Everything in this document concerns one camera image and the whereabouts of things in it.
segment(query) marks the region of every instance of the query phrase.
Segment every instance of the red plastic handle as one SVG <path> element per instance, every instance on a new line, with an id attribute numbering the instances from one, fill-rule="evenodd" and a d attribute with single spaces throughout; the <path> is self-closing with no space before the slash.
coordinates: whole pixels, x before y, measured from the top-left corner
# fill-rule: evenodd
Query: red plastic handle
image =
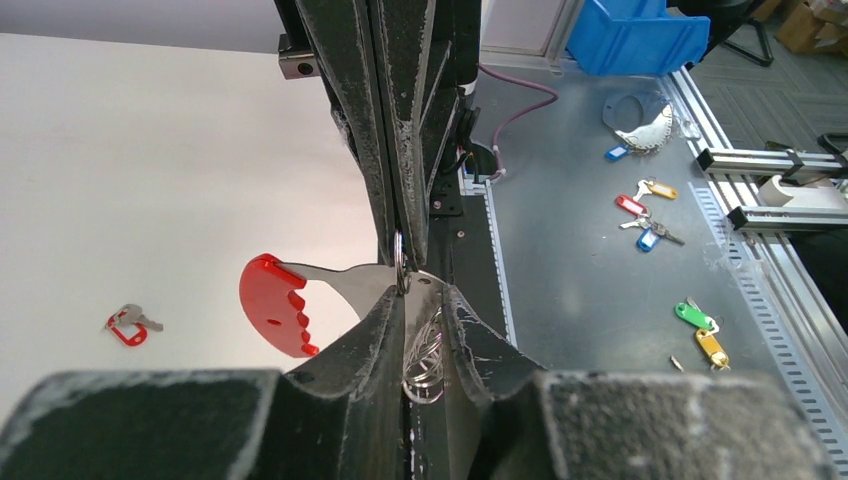
<path id="1" fill-rule="evenodd" d="M 636 200 L 633 200 L 633 198 L 627 195 L 619 195 L 615 197 L 615 204 L 636 216 L 648 211 L 648 207 L 642 205 Z"/>
<path id="2" fill-rule="evenodd" d="M 109 327 L 109 330 L 111 330 L 112 333 L 114 333 L 115 336 L 118 337 L 118 340 L 120 340 L 124 345 L 128 347 L 137 347 L 144 343 L 145 340 L 147 340 L 147 329 L 144 328 L 144 325 L 140 323 L 134 323 L 133 325 L 135 325 L 138 331 L 131 337 L 124 336 L 124 333 L 121 332 L 121 330 L 115 325 L 115 317 L 123 317 L 124 315 L 126 315 L 126 313 L 126 311 L 120 311 L 115 315 L 112 315 L 106 322 L 106 326 Z"/>
<path id="3" fill-rule="evenodd" d="M 280 268 L 280 260 L 263 253 L 244 267 L 239 282 L 241 308 L 265 340 L 292 357 L 313 356 L 318 347 L 309 343 L 309 317 L 303 314 L 306 301 L 295 290 L 306 279 Z"/>

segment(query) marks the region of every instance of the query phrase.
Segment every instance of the red key tag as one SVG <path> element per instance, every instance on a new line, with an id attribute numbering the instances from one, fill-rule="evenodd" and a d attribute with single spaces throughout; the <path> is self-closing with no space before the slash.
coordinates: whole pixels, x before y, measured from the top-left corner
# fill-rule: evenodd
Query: red key tag
<path id="1" fill-rule="evenodd" d="M 127 310 L 124 309 L 109 317 L 109 320 L 106 322 L 106 328 L 111 330 L 112 333 L 118 337 L 118 340 L 120 340 L 124 345 L 128 347 L 137 347 L 147 340 L 147 329 L 138 323 L 133 323 L 127 326 L 118 325 L 116 320 L 126 314 Z"/>
<path id="2" fill-rule="evenodd" d="M 636 215 L 637 217 L 642 214 L 647 215 L 650 213 L 648 207 L 642 205 L 636 200 L 633 200 L 633 198 L 627 195 L 619 195 L 615 197 L 615 204 L 632 213 L 633 215 Z"/>

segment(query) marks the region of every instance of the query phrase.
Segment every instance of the metal frame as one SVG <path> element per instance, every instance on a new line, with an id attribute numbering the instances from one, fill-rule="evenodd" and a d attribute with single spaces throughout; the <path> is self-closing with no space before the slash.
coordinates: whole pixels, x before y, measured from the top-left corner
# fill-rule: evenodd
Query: metal frame
<path id="1" fill-rule="evenodd" d="M 784 175 L 814 174 L 834 178 L 848 174 L 848 160 L 824 153 L 705 148 L 697 157 L 710 174 Z"/>
<path id="2" fill-rule="evenodd" d="M 848 445 L 848 437 L 845 431 L 838 427 L 840 422 L 830 406 L 827 392 L 814 380 L 810 362 L 805 359 L 802 348 L 798 348 L 800 342 L 792 338 L 788 323 L 782 321 L 778 309 L 780 305 L 770 298 L 771 291 L 781 291 L 780 279 L 776 278 L 776 275 L 764 277 L 756 268 L 750 268 L 752 265 L 759 265 L 762 258 L 749 256 L 749 252 L 744 248 L 746 241 L 743 234 L 728 228 L 726 217 L 722 215 L 712 190 L 695 188 L 691 184 L 690 188 L 701 207 L 701 213 L 710 224 L 716 243 L 724 245 L 723 248 L 727 252 L 725 260 L 736 272 L 737 286 L 748 305 L 753 306 L 753 320 L 776 359 L 787 388 L 804 409 L 822 443 L 827 447 L 831 460 L 841 470 L 840 473 L 848 474 L 845 469 L 845 465 L 848 465 L 848 448 L 845 448 Z M 779 298 L 789 298 L 789 295 L 781 294 Z"/>
<path id="3" fill-rule="evenodd" d="M 445 151 L 453 157 L 446 145 L 463 104 L 458 85 L 477 75 L 480 0 L 346 0 L 333 8 L 319 0 L 275 1 L 291 38 L 308 41 L 333 117 L 362 170 L 383 261 L 394 261 L 392 239 L 400 231 L 405 266 L 418 270 L 427 259 L 434 179 Z M 303 55 L 284 62 L 281 52 L 287 77 L 304 73 Z"/>
<path id="4" fill-rule="evenodd" d="M 493 5 L 490 5 L 487 12 L 487 18 L 497 3 L 491 0 Z M 539 51 L 532 51 L 524 48 L 513 48 L 509 46 L 493 46 L 481 45 L 481 56 L 486 58 L 497 58 L 504 56 L 506 58 L 514 57 L 512 60 L 507 60 L 507 63 L 513 61 L 522 64 L 529 63 L 531 68 L 541 68 L 551 70 L 554 73 L 562 73 L 560 59 L 565 55 L 565 47 L 568 43 L 568 38 L 571 36 L 574 25 L 577 23 L 577 18 L 583 10 L 585 0 L 561 0 L 557 14 L 553 17 L 554 23 L 551 25 L 545 44 L 540 46 Z M 518 24 L 515 29 L 523 28 Z M 486 61 L 487 65 L 499 64 L 500 62 Z"/>
<path id="5" fill-rule="evenodd" d="M 848 213 L 831 209 L 740 205 L 727 218 L 735 230 L 746 232 L 825 232 L 848 228 Z"/>
<path id="6" fill-rule="evenodd" d="M 681 99 L 702 129 L 702 138 L 689 141 L 693 155 L 706 148 L 732 147 L 688 72 L 672 73 L 663 82 L 668 88 L 680 92 Z M 707 178 L 722 214 L 727 215 L 740 206 L 759 206 L 756 182 L 750 176 L 708 172 Z M 843 432 L 848 430 L 848 395 L 845 388 L 848 385 L 848 335 L 785 235 L 765 232 L 745 234 L 744 238 L 740 248 L 768 272 L 769 293 L 775 299 L 777 316 L 786 327 L 789 338 L 799 347 L 801 357 L 810 365 L 811 380 L 822 390 L 834 412 L 837 424 L 825 426 Z M 834 459 L 838 458 L 837 452 L 848 451 L 834 448 L 830 440 L 825 439 L 825 443 Z M 840 464 L 839 469 L 840 474 L 848 475 L 844 464 Z"/>

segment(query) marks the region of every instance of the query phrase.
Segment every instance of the cardboard box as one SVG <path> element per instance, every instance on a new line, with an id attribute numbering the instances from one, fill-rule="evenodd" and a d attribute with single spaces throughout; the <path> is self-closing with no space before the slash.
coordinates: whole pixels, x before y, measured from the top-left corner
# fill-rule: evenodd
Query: cardboard box
<path id="1" fill-rule="evenodd" d="M 804 0 L 783 0 L 781 2 L 781 12 L 783 13 L 783 18 L 789 18 L 795 9 L 798 8 L 798 5 L 804 3 Z"/>
<path id="2" fill-rule="evenodd" d="M 810 0 L 808 3 L 819 20 L 848 26 L 848 5 L 839 0 Z"/>
<path id="3" fill-rule="evenodd" d="M 765 22 L 780 5 L 780 0 L 765 0 L 762 5 L 751 14 L 751 18 L 758 22 Z"/>
<path id="4" fill-rule="evenodd" d="M 848 45 L 848 28 L 813 15 L 807 4 L 798 5 L 775 35 L 792 53 L 841 52 Z"/>

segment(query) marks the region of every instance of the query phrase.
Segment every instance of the metal split ring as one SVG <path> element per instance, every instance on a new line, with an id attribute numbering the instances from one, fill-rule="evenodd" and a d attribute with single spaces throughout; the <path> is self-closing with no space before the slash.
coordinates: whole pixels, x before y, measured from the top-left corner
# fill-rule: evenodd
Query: metal split ring
<path id="1" fill-rule="evenodd" d="M 439 308 L 404 353 L 401 387 L 406 397 L 419 405 L 436 403 L 445 393 L 441 319 Z"/>
<path id="2" fill-rule="evenodd" d="M 401 295 L 409 293 L 412 278 L 406 270 L 406 261 L 403 254 L 403 235 L 395 232 L 395 270 L 397 271 L 397 288 Z"/>

